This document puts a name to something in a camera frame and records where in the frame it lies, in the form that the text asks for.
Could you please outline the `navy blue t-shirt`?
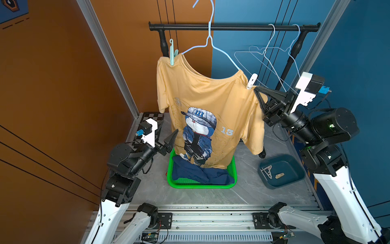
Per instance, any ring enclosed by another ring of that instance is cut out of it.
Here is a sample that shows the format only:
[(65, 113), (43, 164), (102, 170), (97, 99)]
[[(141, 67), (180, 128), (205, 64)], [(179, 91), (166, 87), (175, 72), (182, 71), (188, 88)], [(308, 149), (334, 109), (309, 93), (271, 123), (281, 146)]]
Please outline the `navy blue t-shirt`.
[(225, 169), (201, 168), (180, 156), (173, 157), (172, 179), (189, 179), (201, 185), (230, 185), (235, 179)]

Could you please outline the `white clothespin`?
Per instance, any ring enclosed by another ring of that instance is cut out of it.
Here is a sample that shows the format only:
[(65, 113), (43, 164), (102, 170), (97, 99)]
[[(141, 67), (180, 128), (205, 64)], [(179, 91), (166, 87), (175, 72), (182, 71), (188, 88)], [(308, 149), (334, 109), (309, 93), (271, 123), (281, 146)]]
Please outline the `white clothespin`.
[(252, 87), (255, 85), (257, 79), (258, 79), (257, 73), (253, 73), (253, 74), (251, 75), (250, 79), (248, 80), (248, 83), (247, 83), (247, 85), (246, 85), (246, 89), (247, 89), (247, 90), (252, 89)]

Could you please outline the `light blue hanger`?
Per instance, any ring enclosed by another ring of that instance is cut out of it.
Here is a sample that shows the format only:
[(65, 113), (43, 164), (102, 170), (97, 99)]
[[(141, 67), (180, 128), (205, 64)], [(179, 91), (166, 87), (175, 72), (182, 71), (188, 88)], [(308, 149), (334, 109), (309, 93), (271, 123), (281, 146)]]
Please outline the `light blue hanger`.
[[(301, 32), (301, 29), (300, 29), (299, 25), (294, 24), (294, 26), (296, 26), (298, 28), (298, 32), (299, 33), (298, 33), (297, 37), (292, 41), (290, 46), (286, 50), (284, 50), (284, 49), (282, 49), (280, 47), (275, 47), (275, 46), (270, 47), (270, 43), (271, 43), (271, 41), (272, 41), (272, 39), (273, 39), (273, 37), (275, 35), (275, 32), (276, 32), (276, 27), (273, 24), (268, 24), (268, 27), (269, 26), (272, 27), (272, 34), (271, 34), (271, 38), (270, 38), (268, 44), (265, 47), (261, 48), (261, 49), (259, 49), (257, 46), (250, 46), (248, 51), (247, 51), (247, 53), (250, 53), (259, 62), (261, 62), (261, 64), (263, 66), (266, 66), (266, 68), (270, 70), (270, 73), (273, 73), (273, 74), (275, 74), (277, 76), (277, 78), (279, 80), (278, 84), (283, 85), (284, 83), (286, 83), (286, 81), (284, 81), (284, 79), (286, 78), (287, 73), (288, 73), (288, 71), (289, 71), (289, 69), (290, 69), (292, 64), (295, 64), (296, 69), (297, 69), (297, 74), (300, 77), (299, 68), (298, 68), (298, 65), (297, 65), (296, 60), (295, 60), (295, 57), (298, 55), (299, 50), (295, 51), (295, 54), (294, 54), (293, 53), (293, 49), (299, 48), (299, 45), (300, 45), (299, 39), (302, 37), (303, 32)], [(289, 59), (287, 61), (287, 64), (286, 64), (285, 69), (283, 71), (283, 74), (281, 76), (278, 75), (276, 69), (273, 66), (273, 63), (268, 59), (268, 57), (266, 55), (268, 49), (278, 49), (278, 50), (281, 50), (282, 52), (287, 53), (288, 56), (289, 56)], [(255, 53), (258, 53), (260, 56), (263, 56), (263, 58), (268, 62), (268, 64), (265, 64), (263, 61), (258, 59), (258, 57), (255, 55)]]

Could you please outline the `yellow printed t-shirt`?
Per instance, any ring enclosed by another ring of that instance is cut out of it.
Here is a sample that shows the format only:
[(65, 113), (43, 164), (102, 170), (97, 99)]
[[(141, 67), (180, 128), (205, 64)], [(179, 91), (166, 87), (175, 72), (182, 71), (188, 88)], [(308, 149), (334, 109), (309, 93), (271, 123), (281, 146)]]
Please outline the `yellow printed t-shirt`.
[(156, 73), (158, 108), (169, 111), (181, 159), (202, 168), (226, 169), (239, 142), (254, 155), (263, 152), (264, 114), (242, 71), (209, 78), (180, 54), (174, 63), (160, 58)]

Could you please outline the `beige clothespin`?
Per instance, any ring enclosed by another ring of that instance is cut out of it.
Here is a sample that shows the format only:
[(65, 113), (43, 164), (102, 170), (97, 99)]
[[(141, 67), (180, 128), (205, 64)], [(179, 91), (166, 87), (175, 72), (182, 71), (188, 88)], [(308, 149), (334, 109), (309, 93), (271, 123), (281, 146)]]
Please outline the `beige clothespin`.
[(272, 165), (269, 165), (269, 166), (267, 166), (267, 167), (261, 168), (261, 172), (262, 172), (264, 175), (266, 175), (270, 180), (273, 178), (273, 177), (272, 177), (271, 170), (272, 170)]

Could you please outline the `cream yellow clothespin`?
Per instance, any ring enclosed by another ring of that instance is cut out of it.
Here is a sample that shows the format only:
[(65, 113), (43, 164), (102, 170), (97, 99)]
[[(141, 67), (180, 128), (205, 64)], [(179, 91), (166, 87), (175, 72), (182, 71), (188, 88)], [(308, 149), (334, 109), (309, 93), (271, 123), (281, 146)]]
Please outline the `cream yellow clothespin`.
[(285, 175), (284, 173), (279, 173), (279, 174), (277, 174), (277, 175), (275, 176), (275, 178), (276, 178), (276, 179), (279, 179), (279, 178), (283, 177), (284, 175)]

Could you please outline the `pale green clothespin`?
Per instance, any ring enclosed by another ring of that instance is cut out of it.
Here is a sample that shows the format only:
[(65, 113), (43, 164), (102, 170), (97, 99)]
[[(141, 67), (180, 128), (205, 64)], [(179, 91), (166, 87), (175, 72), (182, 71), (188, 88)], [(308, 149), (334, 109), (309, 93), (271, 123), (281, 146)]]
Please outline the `pale green clothespin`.
[(175, 64), (175, 58), (178, 56), (178, 50), (174, 47), (174, 40), (169, 40), (170, 47), (169, 47), (169, 58), (170, 58), (170, 65), (173, 66)]

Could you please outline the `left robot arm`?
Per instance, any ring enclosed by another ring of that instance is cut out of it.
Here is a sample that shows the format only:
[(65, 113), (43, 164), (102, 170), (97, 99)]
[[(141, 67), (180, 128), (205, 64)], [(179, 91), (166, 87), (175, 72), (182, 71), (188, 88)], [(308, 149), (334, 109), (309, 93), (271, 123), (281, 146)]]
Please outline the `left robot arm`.
[(113, 174), (102, 190), (100, 208), (85, 241), (87, 244), (133, 244), (141, 241), (148, 229), (157, 228), (153, 232), (156, 235), (161, 229), (170, 230), (172, 214), (159, 213), (156, 206), (143, 203), (125, 221), (125, 229), (115, 234), (141, 183), (138, 174), (156, 154), (165, 156), (172, 151), (177, 134), (174, 131), (163, 143), (156, 142), (155, 147), (145, 143), (133, 150), (129, 144), (122, 143), (111, 151), (107, 165)]

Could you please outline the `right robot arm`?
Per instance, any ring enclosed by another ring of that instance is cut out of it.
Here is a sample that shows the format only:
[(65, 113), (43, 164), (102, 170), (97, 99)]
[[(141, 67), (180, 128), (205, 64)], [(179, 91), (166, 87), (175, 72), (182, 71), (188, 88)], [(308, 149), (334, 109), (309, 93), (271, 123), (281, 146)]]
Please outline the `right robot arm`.
[(293, 226), (326, 244), (387, 244), (390, 230), (381, 227), (370, 214), (355, 186), (350, 163), (341, 146), (359, 133), (356, 119), (346, 108), (319, 109), (318, 116), (305, 115), (315, 94), (301, 90), (282, 92), (257, 86), (254, 93), (268, 126), (280, 124), (304, 147), (300, 155), (308, 171), (320, 183), (335, 211), (319, 216), (277, 203), (270, 210), (270, 222)]

